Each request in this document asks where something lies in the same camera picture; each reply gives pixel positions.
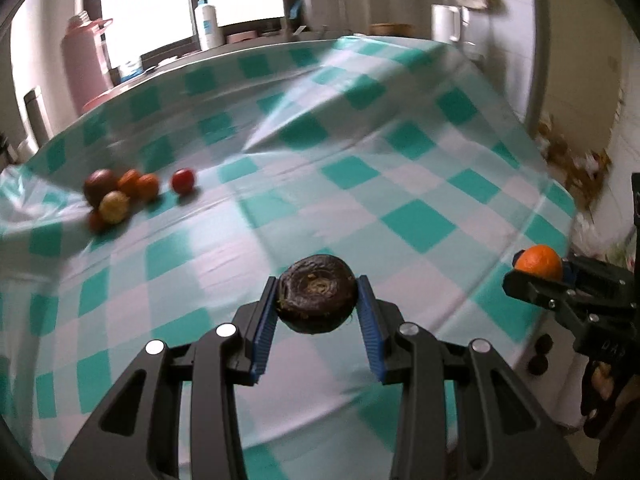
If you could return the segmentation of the right hand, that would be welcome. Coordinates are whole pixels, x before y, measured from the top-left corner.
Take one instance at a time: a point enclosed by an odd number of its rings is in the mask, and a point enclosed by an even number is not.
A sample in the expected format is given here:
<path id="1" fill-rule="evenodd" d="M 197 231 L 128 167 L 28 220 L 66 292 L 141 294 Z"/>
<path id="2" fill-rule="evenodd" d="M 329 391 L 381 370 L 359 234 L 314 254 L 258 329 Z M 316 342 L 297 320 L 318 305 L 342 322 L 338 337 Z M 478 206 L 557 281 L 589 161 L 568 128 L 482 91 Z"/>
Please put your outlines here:
<path id="1" fill-rule="evenodd" d="M 607 401 L 614 393 L 614 389 L 622 383 L 622 376 L 613 375 L 612 366 L 599 362 L 591 376 L 591 385 L 600 397 Z M 640 396 L 639 376 L 629 378 L 622 391 L 616 396 L 616 408 L 624 408 L 627 404 L 638 400 Z"/>

